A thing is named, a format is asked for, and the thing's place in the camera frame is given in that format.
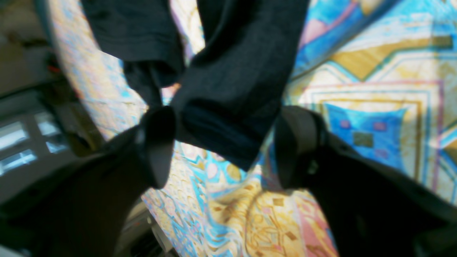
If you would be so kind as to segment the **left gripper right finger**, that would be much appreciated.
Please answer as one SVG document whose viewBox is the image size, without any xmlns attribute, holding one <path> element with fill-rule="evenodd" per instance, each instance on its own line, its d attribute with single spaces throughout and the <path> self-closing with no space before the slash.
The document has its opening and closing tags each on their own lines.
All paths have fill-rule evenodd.
<svg viewBox="0 0 457 257">
<path fill-rule="evenodd" d="M 281 187 L 312 193 L 341 257 L 457 255 L 456 207 L 356 153 L 318 113 L 282 107 L 274 145 Z"/>
</svg>

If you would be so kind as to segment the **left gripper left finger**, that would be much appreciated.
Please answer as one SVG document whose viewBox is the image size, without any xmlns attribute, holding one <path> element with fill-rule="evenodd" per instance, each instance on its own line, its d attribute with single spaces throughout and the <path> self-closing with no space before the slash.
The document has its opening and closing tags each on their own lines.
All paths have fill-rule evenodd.
<svg viewBox="0 0 457 257">
<path fill-rule="evenodd" d="M 24 257 L 111 257 L 139 197 L 165 187 L 176 134 L 171 107 L 1 204 L 1 246 Z"/>
</svg>

